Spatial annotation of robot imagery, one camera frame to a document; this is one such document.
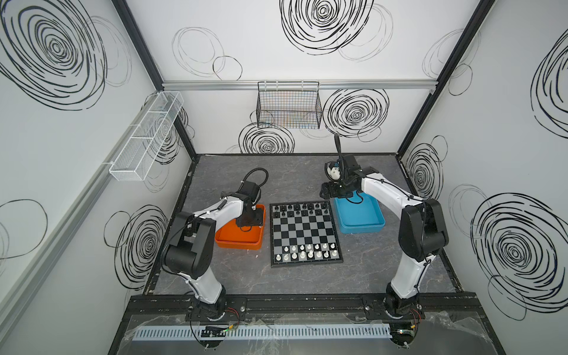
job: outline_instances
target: blue tray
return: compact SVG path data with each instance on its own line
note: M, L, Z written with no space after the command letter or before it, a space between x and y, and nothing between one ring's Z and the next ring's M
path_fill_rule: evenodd
M385 226L385 218L377 199L362 193L363 202L351 203L344 198L333 198L333 208L339 220L339 230L344 234L378 232ZM349 198L358 202L361 199L355 195Z

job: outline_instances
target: table surface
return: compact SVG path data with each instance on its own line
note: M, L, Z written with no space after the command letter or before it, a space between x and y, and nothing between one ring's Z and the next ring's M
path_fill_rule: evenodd
M321 183L327 181L324 163L336 156L202 156L189 188L184 211L198 211L219 200L222 191L232 192L253 168L268 170L261 204L318 201ZM373 166L392 183L408 189L392 155L357 156L362 166ZM260 183L263 172L249 180ZM228 294L322 294L384 293L396 273L402 250L398 244L399 219L380 204L386 225L378 233L345 235L337 230L344 262L340 264L270 267L270 228L266 217L262 248L225 249L215 245L211 269ZM162 272L154 294L183 294L189 287L177 276ZM440 258L424 275L421 292L454 292Z

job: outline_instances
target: white wire basket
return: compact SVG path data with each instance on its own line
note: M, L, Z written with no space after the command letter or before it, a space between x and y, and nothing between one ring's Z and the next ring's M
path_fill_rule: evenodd
M183 98L179 91L157 94L108 172L118 181L146 179L182 105Z

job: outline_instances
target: orange tray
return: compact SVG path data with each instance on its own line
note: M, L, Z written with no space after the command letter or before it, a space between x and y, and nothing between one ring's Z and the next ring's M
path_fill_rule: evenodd
M248 228L252 228L249 232L243 232L241 228L237 227L236 219L233 219L215 233L217 245L221 248L259 250L262 247L266 209L262 204L257 204L256 208L261 208L265 211L261 226L243 227L245 231Z

